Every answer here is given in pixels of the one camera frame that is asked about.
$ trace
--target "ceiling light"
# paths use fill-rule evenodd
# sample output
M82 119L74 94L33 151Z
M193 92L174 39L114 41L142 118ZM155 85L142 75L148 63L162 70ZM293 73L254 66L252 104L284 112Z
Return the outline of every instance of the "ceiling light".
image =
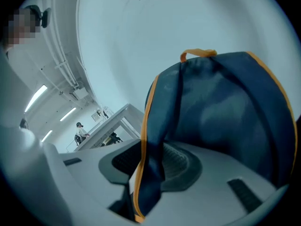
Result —
M29 104L27 105L27 108L25 109L25 112L28 111L28 109L32 106L32 104L40 97L43 92L47 90L47 87L43 85L32 97Z
M52 131L50 130L50 131L44 136L44 138L42 139L42 142L45 141L45 139L50 135L51 132L52 132Z
M76 110L76 108L74 107L72 110L70 110L66 115L63 116L62 119L60 119L60 121L63 121L68 115L70 115L72 112L74 112Z

